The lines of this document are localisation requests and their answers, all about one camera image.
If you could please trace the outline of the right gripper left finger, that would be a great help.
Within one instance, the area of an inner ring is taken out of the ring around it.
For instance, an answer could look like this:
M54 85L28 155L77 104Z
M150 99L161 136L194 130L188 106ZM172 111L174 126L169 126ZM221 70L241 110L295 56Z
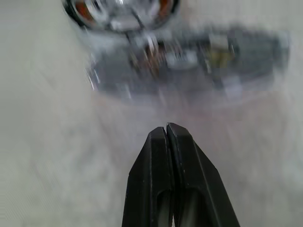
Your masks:
M174 174L169 140L162 127L152 130L128 176L124 227L170 227Z

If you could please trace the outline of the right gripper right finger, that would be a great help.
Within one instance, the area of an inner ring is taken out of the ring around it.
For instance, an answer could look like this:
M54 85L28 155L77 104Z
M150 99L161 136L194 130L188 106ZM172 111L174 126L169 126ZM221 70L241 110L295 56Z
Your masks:
M168 123L176 180L174 222L177 227L238 227L240 224L220 174L189 131Z

